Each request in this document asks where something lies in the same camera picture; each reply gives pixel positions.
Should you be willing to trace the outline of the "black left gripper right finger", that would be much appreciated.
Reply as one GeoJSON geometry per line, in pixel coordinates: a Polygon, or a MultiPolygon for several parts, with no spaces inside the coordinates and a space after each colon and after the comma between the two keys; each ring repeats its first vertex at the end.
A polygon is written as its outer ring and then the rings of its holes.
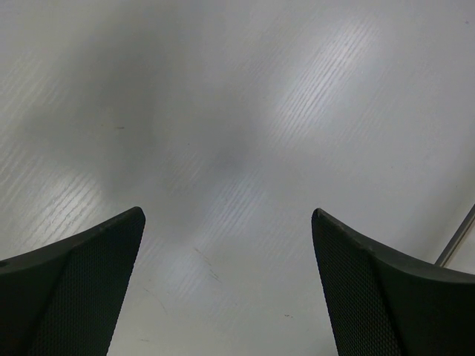
{"type": "Polygon", "coordinates": [[[312,214],[339,355],[473,355],[474,276],[416,259],[312,214]]]}

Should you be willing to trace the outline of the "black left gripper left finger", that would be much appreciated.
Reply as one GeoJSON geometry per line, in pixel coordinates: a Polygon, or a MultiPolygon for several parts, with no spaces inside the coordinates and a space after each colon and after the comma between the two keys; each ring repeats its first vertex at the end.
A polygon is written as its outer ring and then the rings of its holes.
{"type": "Polygon", "coordinates": [[[1,261],[2,355],[106,355],[145,227],[133,207],[1,261]]]}

